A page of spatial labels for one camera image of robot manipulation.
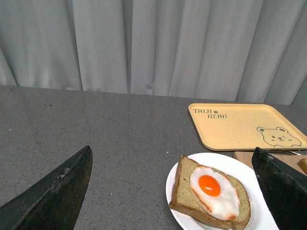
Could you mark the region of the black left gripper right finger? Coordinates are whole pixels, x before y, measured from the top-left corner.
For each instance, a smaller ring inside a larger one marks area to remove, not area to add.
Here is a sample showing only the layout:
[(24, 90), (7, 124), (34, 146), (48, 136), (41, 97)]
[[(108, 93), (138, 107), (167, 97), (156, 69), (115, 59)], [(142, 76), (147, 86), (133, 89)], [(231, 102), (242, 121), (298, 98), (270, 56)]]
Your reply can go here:
[(281, 230), (307, 228), (307, 177), (257, 147), (252, 165), (265, 202)]

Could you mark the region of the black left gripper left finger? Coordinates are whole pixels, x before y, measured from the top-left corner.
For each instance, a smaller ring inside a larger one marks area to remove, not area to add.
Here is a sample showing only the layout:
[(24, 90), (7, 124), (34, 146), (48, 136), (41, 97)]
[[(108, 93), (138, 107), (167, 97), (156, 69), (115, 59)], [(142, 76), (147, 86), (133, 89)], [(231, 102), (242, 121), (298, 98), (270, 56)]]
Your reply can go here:
[(72, 230), (90, 181), (92, 150), (85, 146), (26, 191), (1, 206), (2, 230)]

